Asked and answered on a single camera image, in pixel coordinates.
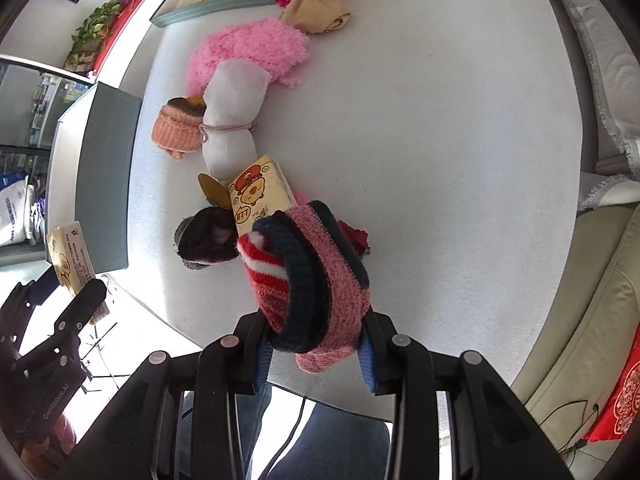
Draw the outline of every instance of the red pillow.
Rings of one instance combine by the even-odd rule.
[[[620,440],[640,408],[640,326],[625,368],[596,423],[584,436],[589,442]]]

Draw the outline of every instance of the blue jeans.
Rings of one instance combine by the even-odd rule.
[[[251,455],[271,401],[271,385],[259,396],[236,396],[242,458],[247,478]],[[184,411],[193,406],[193,393]],[[178,428],[180,471],[189,476],[191,415]],[[268,480],[383,480],[389,452],[389,433],[381,420],[316,404],[291,450],[271,469]]]

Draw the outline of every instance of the white tablecloth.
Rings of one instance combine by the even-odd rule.
[[[294,189],[369,232],[372,306],[428,348],[473,348],[510,383],[551,306],[578,195],[581,123],[548,0],[342,0],[342,30],[310,38],[304,83],[272,84],[258,154]],[[206,206],[199,153],[151,143],[188,59],[225,25],[277,16],[236,9],[169,26],[143,102],[130,177],[129,262],[114,276],[199,345],[255,309],[242,263],[185,268],[174,230]],[[317,376],[274,356],[270,380],[350,410],[392,417],[357,360]]]

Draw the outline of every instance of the white pouch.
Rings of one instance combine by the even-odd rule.
[[[223,186],[258,159],[249,128],[270,82],[271,74],[255,63],[227,59],[218,64],[204,91],[202,156],[209,174]]]
[[[0,246],[18,244],[26,238],[24,203],[29,177],[0,190]]]

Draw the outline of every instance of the metal screw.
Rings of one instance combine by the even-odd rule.
[[[239,342],[240,342],[240,339],[238,338],[237,335],[229,334],[229,335],[225,335],[220,340],[220,346],[223,346],[224,348],[233,348]]]
[[[470,365],[479,365],[482,362],[482,356],[475,350],[469,350],[463,353],[462,357]]]
[[[405,334],[396,334],[391,338],[391,342],[396,346],[409,346],[411,338]]]
[[[149,362],[153,365],[159,365],[160,363],[164,363],[166,359],[166,353],[163,352],[162,350],[156,350],[155,352],[152,352],[152,354],[149,356]]]

